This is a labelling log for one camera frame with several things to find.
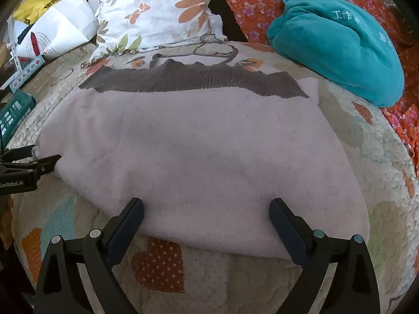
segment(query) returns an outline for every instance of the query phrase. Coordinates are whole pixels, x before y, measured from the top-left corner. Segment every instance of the green box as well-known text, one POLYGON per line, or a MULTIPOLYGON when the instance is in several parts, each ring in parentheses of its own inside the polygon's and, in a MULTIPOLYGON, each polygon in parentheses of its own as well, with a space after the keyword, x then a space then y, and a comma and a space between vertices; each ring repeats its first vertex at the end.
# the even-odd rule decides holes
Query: green box
POLYGON ((35 106, 36 101, 29 93, 17 90, 13 98, 0 110, 0 127, 4 147, 35 106))

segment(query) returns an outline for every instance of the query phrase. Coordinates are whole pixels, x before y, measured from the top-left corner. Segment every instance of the white plastic bag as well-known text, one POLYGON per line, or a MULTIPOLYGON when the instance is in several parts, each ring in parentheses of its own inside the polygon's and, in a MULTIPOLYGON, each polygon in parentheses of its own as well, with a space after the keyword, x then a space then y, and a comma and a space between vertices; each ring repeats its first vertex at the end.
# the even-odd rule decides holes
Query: white plastic bag
POLYGON ((55 59, 88 42, 98 31, 99 23, 86 0, 62 0, 49 8, 33 25, 17 55, 36 56, 31 33, 35 35, 40 54, 55 59))

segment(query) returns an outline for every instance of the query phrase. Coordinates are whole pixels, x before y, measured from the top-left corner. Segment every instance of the blue patch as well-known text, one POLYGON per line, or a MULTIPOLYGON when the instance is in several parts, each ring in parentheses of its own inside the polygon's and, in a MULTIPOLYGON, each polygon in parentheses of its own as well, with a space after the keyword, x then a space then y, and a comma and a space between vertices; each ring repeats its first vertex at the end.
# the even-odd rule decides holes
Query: blue patch
POLYGON ((43 259, 53 236, 61 235, 64 239, 76 238, 73 206, 74 201, 70 199, 60 205, 47 219, 41 233, 41 259, 43 259))

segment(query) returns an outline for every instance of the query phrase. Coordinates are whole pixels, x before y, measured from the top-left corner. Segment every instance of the silver screw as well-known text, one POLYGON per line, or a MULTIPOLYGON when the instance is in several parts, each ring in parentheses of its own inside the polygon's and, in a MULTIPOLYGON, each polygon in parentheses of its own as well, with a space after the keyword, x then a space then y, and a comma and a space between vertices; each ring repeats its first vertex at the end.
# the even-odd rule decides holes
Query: silver screw
POLYGON ((53 238, 51 238, 51 242, 56 244, 61 240, 61 237, 58 235, 55 235, 53 238))
POLYGON ((90 237, 93 238, 93 239, 95 239, 95 238, 99 237, 100 234, 101 234, 101 231, 99 229, 93 229, 90 232, 90 237))
POLYGON ((355 242, 358 242, 358 243, 362 243, 364 241, 361 235, 355 235, 354 240, 355 242))
POLYGON ((320 230, 320 229, 316 229, 315 231, 313 231, 313 234, 319 239, 324 237, 324 232, 323 230, 320 230))

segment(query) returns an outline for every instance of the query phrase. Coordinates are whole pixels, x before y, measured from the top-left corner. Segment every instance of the orange floral fabric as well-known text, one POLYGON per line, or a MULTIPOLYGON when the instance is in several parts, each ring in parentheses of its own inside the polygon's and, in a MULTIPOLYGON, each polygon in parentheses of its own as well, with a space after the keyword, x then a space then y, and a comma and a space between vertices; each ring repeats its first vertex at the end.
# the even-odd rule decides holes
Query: orange floral fabric
MULTIPOLYGON (((250 43, 267 43, 266 31, 282 14, 282 0, 226 0, 250 43)), ((384 0, 347 0, 370 13, 386 30, 396 48, 405 75, 403 97, 382 112, 406 145, 419 176, 419 42, 412 39, 384 0)))

